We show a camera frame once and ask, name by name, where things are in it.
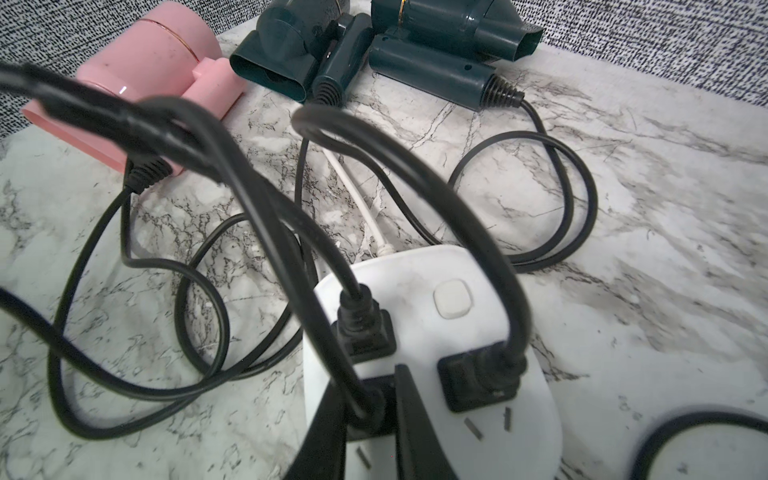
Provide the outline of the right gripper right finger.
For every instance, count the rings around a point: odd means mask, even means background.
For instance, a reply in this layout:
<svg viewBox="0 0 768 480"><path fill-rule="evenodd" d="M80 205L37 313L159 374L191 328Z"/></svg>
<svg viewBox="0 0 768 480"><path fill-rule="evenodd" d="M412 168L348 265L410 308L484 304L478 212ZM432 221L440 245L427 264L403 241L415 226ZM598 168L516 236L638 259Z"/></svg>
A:
<svg viewBox="0 0 768 480"><path fill-rule="evenodd" d="M422 402L409 368L394 371L398 479L457 479Z"/></svg>

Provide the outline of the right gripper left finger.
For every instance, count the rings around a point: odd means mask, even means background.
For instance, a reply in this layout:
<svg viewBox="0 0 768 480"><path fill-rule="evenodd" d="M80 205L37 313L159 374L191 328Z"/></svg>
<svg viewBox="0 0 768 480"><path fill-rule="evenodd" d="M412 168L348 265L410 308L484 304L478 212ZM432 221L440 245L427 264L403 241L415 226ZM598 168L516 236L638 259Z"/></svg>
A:
<svg viewBox="0 0 768 480"><path fill-rule="evenodd" d="M343 479L346 436L346 403L338 387L329 383L305 440L284 478Z"/></svg>

